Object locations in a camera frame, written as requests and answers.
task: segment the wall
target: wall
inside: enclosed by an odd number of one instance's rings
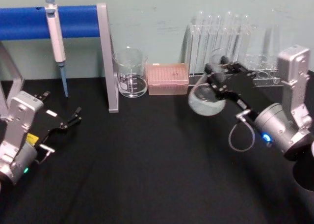
[[[312,0],[56,0],[60,5],[106,2],[109,10],[114,49],[139,47],[150,62],[177,62],[187,23],[198,10],[223,14],[228,10],[249,14],[259,24],[260,33],[269,23],[271,10],[279,22],[290,28],[284,36],[294,43],[314,49],[314,2]],[[43,6],[44,0],[0,0],[1,7]],[[5,46],[26,79],[59,77],[49,40],[10,41]],[[100,42],[97,38],[65,40],[67,76],[97,77],[100,68]],[[251,50],[259,50],[252,42]],[[1,79],[7,79],[5,72]]]

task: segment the yellow warning label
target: yellow warning label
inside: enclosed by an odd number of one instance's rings
[[[39,137],[31,134],[31,133],[28,133],[27,137],[26,137],[26,141],[28,143],[31,143],[32,145],[35,145],[35,143],[38,141]]]

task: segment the black tabletop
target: black tabletop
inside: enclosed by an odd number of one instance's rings
[[[257,137],[248,152],[230,149],[239,112],[232,103],[202,117],[186,95],[120,96],[120,112],[109,113],[103,79],[71,79],[68,86],[65,100],[61,80],[25,84],[31,94],[51,91],[45,105],[61,116],[81,106],[83,120],[51,137],[46,144],[56,152],[0,194],[1,223],[314,223],[314,193],[295,183],[293,163],[275,147]],[[263,91],[280,102],[280,87]],[[306,103],[314,115],[310,92],[312,80]],[[250,139],[239,127],[233,142],[245,147]]]

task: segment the micropipette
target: micropipette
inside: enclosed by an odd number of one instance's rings
[[[55,4],[54,0],[46,0],[46,3],[47,5],[45,6],[45,10],[50,38],[52,42],[53,55],[56,63],[60,67],[64,94],[66,97],[68,97],[68,87],[65,74],[65,53],[62,40],[58,5]]]

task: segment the blue led light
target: blue led light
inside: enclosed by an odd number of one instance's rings
[[[266,142],[271,142],[271,137],[270,137],[268,134],[266,134],[266,133],[263,133],[263,134],[262,134],[262,138],[263,138],[264,141],[266,141]]]

